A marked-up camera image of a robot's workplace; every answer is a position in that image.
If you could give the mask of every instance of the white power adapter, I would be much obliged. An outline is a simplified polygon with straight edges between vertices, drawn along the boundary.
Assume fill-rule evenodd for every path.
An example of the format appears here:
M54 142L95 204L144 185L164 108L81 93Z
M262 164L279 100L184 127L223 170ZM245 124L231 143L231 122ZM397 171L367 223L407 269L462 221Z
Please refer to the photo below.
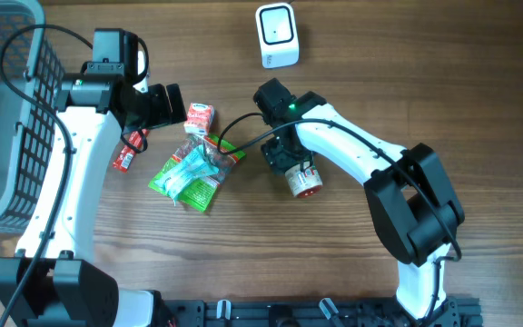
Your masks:
M260 38L261 64L265 68L296 64L300 56L296 20L291 5L263 5L255 13Z

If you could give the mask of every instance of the small red carton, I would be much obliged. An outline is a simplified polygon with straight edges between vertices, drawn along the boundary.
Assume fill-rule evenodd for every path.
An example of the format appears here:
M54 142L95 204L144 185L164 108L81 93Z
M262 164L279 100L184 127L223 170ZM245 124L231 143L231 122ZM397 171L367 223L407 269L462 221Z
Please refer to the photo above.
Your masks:
M215 109L212 105L191 104L187 112L185 132L187 134L208 135L213 123Z

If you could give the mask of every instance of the wood grain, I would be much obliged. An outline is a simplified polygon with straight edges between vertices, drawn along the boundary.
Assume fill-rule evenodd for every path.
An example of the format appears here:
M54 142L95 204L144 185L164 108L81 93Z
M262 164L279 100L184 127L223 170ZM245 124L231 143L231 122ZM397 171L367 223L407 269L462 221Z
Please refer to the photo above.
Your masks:
M261 4L45 10L49 23L89 39L95 27L136 32L149 46L152 83L178 83L186 104L214 105L220 126L256 111L253 93L275 76L383 139L430 145L467 214L464 259L448 263L447 291L479 297L486 326L523 326L523 2L297 1L301 59L276 70L261 65ZM49 35L69 69L89 59L76 41ZM228 138L267 129L252 119ZM154 131L131 172L108 168L96 261L123 287L205 300L394 293L396 261L374 233L362 188L341 169L318 158L325 187L292 199L254 147L201 214L146 186L183 138L181 126ZM16 240L0 235L0 255Z

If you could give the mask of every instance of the gray plastic basket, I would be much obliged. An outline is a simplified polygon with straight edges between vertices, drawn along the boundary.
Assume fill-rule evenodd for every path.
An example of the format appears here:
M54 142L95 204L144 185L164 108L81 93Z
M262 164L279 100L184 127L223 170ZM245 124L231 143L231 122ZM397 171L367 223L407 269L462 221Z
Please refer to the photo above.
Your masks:
M31 24L45 24L44 10L35 0L0 1L0 49L12 32ZM44 38L44 30L38 29L12 42L5 55L5 72L20 90L51 105L64 68ZM26 82L25 76L32 78ZM0 233L25 230L53 141L52 119L0 81Z

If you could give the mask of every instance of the basket mesh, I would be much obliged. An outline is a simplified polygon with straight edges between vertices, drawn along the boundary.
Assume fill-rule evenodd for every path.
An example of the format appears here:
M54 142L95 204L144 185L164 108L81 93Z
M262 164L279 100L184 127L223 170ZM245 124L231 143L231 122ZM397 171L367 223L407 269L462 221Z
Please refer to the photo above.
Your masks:
M15 30L34 23L28 13L24 15L0 13L0 49L5 39ZM10 79L21 79L26 68L34 33L18 36L5 53L5 73ZM39 49L36 77L25 84L25 90L40 103L52 105L54 88L61 81L64 68L57 58L52 46L44 38ZM15 177L15 191L10 204L0 215L0 233L21 233L34 213L35 205L42 188L45 171L50 159L54 142L54 122L42 110L31 107L29 119L22 122L25 127L21 135L21 151L18 171Z

